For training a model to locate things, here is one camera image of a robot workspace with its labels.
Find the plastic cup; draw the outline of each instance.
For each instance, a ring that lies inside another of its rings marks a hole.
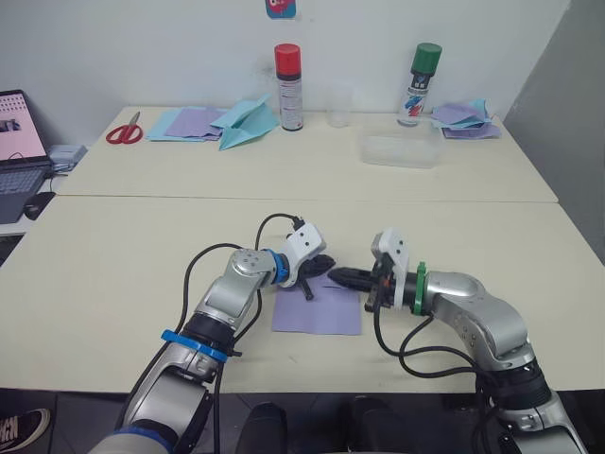
[[[353,105],[353,87],[333,84],[328,88],[326,116],[328,125],[333,128],[344,128],[351,122]]]

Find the laptop keyboard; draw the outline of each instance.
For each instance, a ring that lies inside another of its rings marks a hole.
[[[0,173],[0,195],[29,192],[42,173],[36,169]]]

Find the sticker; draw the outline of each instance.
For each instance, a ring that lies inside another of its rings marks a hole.
[[[292,19],[296,16],[295,0],[265,0],[265,5],[271,19]]]

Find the stack of paper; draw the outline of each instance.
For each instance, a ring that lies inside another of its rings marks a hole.
[[[442,128],[448,139],[485,139],[501,135],[488,116],[485,99],[443,104],[433,109],[431,118],[433,125]]]
[[[226,109],[182,107],[162,113],[147,133],[147,140],[204,142],[218,140],[221,129],[211,125]]]
[[[218,149],[234,147],[260,137],[279,122],[265,103],[243,100],[230,110],[215,107],[183,107],[162,113],[147,133],[147,140],[205,142],[220,139]]]

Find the blue ring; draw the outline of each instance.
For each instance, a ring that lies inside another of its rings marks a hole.
[[[162,339],[167,342],[176,342],[180,345],[184,345],[187,348],[192,348],[204,355],[208,355],[210,358],[214,358],[220,362],[227,362],[227,355],[223,352],[215,350],[214,348],[210,348],[208,345],[200,343],[196,340],[186,338],[185,336],[181,336],[180,334],[176,334],[169,329],[165,329],[164,333],[162,333]]]
[[[271,249],[265,249],[265,251],[271,253],[271,255],[273,255],[273,260],[275,260],[275,279],[273,279],[271,284],[279,284],[280,282],[284,282],[289,275],[289,271],[284,266],[284,260],[278,253],[275,253]]]
[[[166,451],[168,451],[168,453],[172,452],[172,445],[167,440],[162,438],[158,434],[158,432],[156,432],[155,430],[151,430],[148,428],[136,428],[134,426],[128,426],[126,428],[120,428],[120,429],[116,430],[110,436],[119,435],[121,433],[126,433],[126,434],[130,434],[130,435],[139,435],[141,437],[149,438],[155,442],[158,442],[163,447],[165,447],[165,449],[166,449]]]

